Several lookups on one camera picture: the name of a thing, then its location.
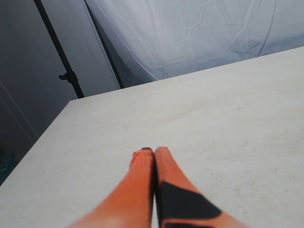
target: white table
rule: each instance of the white table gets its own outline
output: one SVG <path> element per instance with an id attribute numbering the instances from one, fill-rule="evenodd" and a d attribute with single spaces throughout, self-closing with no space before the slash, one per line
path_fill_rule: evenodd
<path id="1" fill-rule="evenodd" d="M 70 224 L 159 145 L 239 220 L 303 227 L 304 47 L 71 101 L 0 187 L 0 226 Z"/>

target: white fabric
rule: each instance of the white fabric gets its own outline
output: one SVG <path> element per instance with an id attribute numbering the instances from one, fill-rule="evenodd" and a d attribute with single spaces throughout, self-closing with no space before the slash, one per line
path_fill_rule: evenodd
<path id="1" fill-rule="evenodd" d="M 144 82 L 304 46 L 303 0 L 87 0 Z"/>

